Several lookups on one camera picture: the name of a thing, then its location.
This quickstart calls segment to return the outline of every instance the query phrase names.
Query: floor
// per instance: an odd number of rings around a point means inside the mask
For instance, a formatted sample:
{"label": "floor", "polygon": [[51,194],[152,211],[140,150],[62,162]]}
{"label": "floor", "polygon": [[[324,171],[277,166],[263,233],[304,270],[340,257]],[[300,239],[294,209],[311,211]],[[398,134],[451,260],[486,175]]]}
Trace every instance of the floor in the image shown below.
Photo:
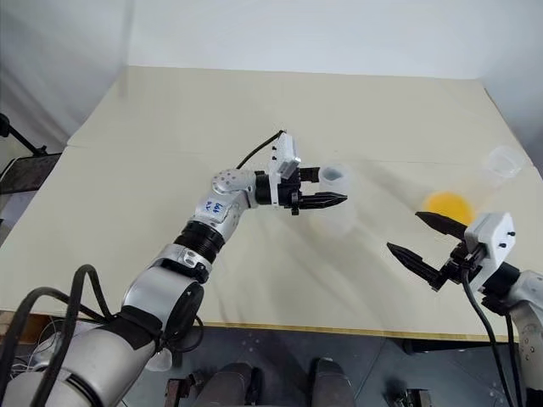
{"label": "floor", "polygon": [[[508,365],[507,347],[500,346],[500,351]],[[386,407],[383,394],[398,384],[430,390],[439,407],[507,405],[487,347],[409,355],[401,341],[382,337],[214,327],[205,328],[200,347],[184,354],[178,367],[144,371],[124,402],[129,407],[164,405],[169,378],[196,370],[212,375],[228,363],[246,361],[264,372],[262,404],[303,406],[311,361],[322,356],[342,365],[360,407]],[[179,405],[191,405],[193,396]]]}

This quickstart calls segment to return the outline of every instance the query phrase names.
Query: table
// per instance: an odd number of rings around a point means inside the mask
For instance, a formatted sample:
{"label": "table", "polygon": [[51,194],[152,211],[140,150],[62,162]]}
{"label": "table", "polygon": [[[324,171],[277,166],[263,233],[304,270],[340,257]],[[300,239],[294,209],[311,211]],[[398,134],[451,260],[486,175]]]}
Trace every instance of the table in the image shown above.
{"label": "table", "polygon": [[[331,238],[315,233],[307,212],[246,212],[204,285],[204,322],[483,339],[459,287],[434,293],[385,247],[442,265],[454,239],[413,215],[424,197],[461,185],[498,145],[522,151],[476,81],[130,67],[0,248],[0,308],[41,285],[69,291],[76,267],[90,263],[118,309],[212,175],[280,128],[296,137],[303,164],[351,168],[354,231]],[[264,169],[267,156],[248,168]],[[543,270],[541,202],[543,183],[528,164],[481,207],[512,213],[518,243],[508,261],[521,269]],[[84,300],[95,306],[90,287]],[[35,310],[63,305],[43,300]],[[503,340],[505,324],[489,317]]]}

